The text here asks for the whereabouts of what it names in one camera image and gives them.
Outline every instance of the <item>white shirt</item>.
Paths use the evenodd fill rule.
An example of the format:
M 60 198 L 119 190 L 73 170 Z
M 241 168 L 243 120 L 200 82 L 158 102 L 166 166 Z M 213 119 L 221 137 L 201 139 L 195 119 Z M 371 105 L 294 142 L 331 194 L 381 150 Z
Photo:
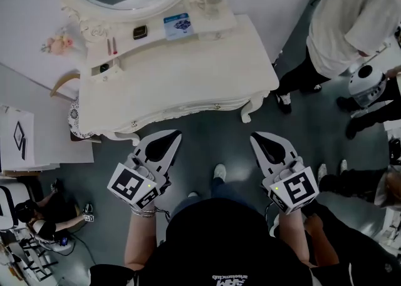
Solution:
M 373 55 L 401 22 L 401 0 L 321 0 L 306 41 L 319 74 L 337 77 L 360 55 Z

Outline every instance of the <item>framed picture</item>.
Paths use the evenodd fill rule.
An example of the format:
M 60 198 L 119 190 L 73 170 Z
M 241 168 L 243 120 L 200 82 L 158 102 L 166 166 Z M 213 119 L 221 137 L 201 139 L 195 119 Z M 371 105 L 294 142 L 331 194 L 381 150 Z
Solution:
M 14 131 L 14 140 L 15 140 L 15 144 L 17 144 L 18 150 L 21 150 L 21 147 L 23 145 L 23 141 L 24 141 L 24 131 L 21 128 L 21 124 L 19 122 L 17 122 L 17 126 L 15 127 L 15 131 Z

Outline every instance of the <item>white vanity table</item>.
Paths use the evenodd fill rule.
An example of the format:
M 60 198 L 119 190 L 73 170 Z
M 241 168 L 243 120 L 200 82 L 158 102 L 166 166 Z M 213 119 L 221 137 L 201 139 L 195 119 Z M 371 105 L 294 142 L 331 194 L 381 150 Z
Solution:
M 92 41 L 86 43 L 86 59 L 77 63 L 80 131 L 130 139 L 127 134 L 149 123 L 241 107 L 242 122 L 249 123 L 249 114 L 279 82 L 248 16 L 234 16 L 226 0 L 214 6 L 218 14 L 213 17 L 206 14 L 204 0 L 152 2 L 154 6 L 117 10 L 97 1 L 65 0 Z M 182 13 L 189 14 L 195 34 L 167 41 L 163 18 Z M 147 37 L 134 40 L 133 29 L 144 24 Z M 113 37 L 118 54 L 109 56 L 107 38 Z M 120 69 L 98 72 L 97 67 L 114 58 Z

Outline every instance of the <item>table leg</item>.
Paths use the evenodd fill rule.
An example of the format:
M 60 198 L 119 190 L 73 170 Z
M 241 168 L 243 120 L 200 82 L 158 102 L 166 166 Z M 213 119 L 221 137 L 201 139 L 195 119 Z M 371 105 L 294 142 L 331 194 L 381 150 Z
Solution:
M 241 119 L 243 123 L 250 123 L 251 117 L 250 113 L 258 110 L 262 107 L 263 99 L 269 95 L 269 91 L 267 93 L 259 93 L 251 97 L 249 103 L 247 103 L 244 108 L 241 110 Z
M 140 143 L 140 137 L 136 133 L 114 133 L 112 131 L 104 131 L 102 135 L 111 140 L 132 140 L 133 146 L 138 146 Z

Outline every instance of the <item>small bottle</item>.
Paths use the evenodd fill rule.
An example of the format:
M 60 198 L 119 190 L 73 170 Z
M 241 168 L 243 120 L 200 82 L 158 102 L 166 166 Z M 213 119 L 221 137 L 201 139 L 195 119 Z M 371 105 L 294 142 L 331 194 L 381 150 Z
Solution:
M 205 0 L 205 14 L 210 18 L 216 18 L 219 15 L 219 3 L 221 0 Z

